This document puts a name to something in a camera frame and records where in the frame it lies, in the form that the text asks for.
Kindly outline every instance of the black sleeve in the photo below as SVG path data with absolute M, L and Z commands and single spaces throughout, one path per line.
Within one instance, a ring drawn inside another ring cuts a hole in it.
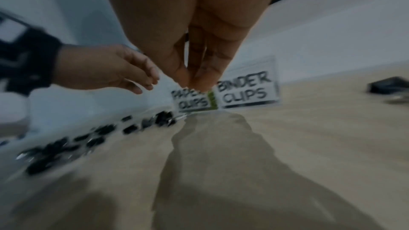
M 0 12 L 0 80 L 7 92 L 29 95 L 49 87 L 62 43 L 39 28 Z

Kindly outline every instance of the hand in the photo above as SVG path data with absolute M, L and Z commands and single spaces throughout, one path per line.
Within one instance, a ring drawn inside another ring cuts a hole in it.
M 60 50 L 53 83 L 71 89 L 119 87 L 137 95 L 157 84 L 159 73 L 149 58 L 124 45 L 81 47 L 63 46 Z
M 135 46 L 180 86 L 205 92 L 219 80 L 271 0 L 110 1 Z

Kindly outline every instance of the sign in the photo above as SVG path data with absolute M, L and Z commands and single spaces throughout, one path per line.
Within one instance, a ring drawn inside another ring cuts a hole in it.
M 219 106 L 224 109 L 278 103 L 279 86 L 274 57 L 228 69 L 213 91 Z
M 173 102 L 179 112 L 200 112 L 217 109 L 214 93 L 198 92 L 190 89 L 175 89 L 171 92 Z

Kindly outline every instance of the floor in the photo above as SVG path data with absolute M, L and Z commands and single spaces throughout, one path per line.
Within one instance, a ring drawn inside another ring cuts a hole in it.
M 365 93 L 394 75 L 409 78 L 409 66 L 293 83 L 280 106 L 113 137 L 72 168 L 24 179 L 26 189 L 43 186 L 9 221 L 30 230 L 405 230 L 409 105 Z

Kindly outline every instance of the wooden floor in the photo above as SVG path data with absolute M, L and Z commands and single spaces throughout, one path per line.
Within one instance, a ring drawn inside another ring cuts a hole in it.
M 112 138 L 75 170 L 35 179 L 53 181 L 10 220 L 30 230 L 407 230 L 409 105 L 365 93 L 394 75 L 409 78 L 409 66 L 293 83 L 280 106 Z

